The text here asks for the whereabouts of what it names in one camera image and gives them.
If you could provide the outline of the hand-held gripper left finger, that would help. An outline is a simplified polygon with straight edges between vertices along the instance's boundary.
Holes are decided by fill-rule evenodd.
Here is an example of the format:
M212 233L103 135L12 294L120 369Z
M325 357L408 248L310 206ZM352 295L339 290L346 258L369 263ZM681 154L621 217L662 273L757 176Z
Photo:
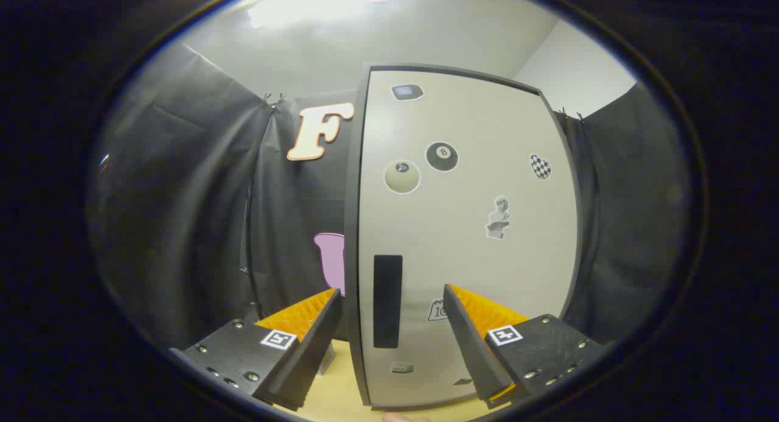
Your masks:
M170 353L189 372L241 401L296 411L320 371L342 313L342 294L331 288L260 320L230 320Z

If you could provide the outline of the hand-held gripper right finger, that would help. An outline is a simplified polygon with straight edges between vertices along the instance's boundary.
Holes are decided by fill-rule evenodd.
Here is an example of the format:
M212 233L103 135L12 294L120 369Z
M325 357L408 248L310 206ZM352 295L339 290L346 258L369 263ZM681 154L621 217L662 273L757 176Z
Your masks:
M458 286L445 285L443 300L477 395L489 408L561 388L609 347L554 315L528 318Z

